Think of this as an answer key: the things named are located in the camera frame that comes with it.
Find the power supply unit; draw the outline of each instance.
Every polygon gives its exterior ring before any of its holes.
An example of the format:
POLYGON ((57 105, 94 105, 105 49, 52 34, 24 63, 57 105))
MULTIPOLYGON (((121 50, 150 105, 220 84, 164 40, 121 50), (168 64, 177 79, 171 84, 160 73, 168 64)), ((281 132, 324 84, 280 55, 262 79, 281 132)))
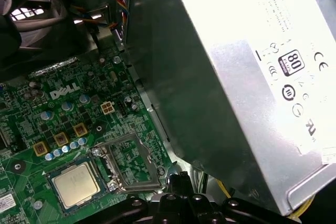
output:
POLYGON ((287 215, 336 176, 336 0, 130 0, 126 45, 177 156, 287 215))

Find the silver metal casing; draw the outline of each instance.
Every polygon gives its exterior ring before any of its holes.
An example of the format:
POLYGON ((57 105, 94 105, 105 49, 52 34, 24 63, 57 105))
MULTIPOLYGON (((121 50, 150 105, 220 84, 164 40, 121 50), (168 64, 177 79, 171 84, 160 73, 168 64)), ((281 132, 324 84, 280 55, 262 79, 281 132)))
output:
MULTIPOLYGON (((287 215, 336 165, 322 165, 318 144, 299 150, 307 127, 283 115, 249 40, 254 1, 130 0, 126 44, 176 155, 287 215)), ((335 37, 336 0, 316 2, 335 37)))

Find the yellow wire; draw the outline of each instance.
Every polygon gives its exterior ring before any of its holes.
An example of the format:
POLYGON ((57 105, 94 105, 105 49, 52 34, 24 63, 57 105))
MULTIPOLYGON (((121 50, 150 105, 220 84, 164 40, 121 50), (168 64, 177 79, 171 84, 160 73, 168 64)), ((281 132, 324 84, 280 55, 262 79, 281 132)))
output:
POLYGON ((310 199, 308 199, 305 203, 303 203, 301 205, 301 207, 299 207, 298 210, 296 210, 295 212, 291 213, 288 218, 290 219, 295 219, 295 218, 299 218, 311 205, 311 203, 313 202, 315 198, 315 195, 313 197, 311 197, 310 199))
POLYGON ((226 196, 227 198, 231 198, 231 195, 230 195, 230 193, 226 190, 226 188, 225 188, 223 182, 221 182, 221 181, 218 180, 218 179, 216 179, 216 181, 217 181, 217 184, 219 185, 220 189, 221 189, 221 190, 223 191, 223 193, 225 194, 225 196, 226 196))

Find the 80 plus logo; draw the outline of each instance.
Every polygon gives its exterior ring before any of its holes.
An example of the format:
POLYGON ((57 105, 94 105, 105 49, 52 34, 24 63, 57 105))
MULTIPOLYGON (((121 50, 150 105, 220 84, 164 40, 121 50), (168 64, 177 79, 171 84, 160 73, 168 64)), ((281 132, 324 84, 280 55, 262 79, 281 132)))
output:
POLYGON ((285 76, 290 76, 305 68, 305 63, 298 50, 293 50, 278 59, 285 76))

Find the barcode label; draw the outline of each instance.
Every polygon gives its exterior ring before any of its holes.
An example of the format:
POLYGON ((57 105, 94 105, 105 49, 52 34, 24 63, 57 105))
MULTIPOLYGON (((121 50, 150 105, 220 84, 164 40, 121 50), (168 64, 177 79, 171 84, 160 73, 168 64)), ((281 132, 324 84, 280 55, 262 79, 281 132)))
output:
POLYGON ((15 200, 11 194, 0 198, 0 214, 15 206, 15 200))

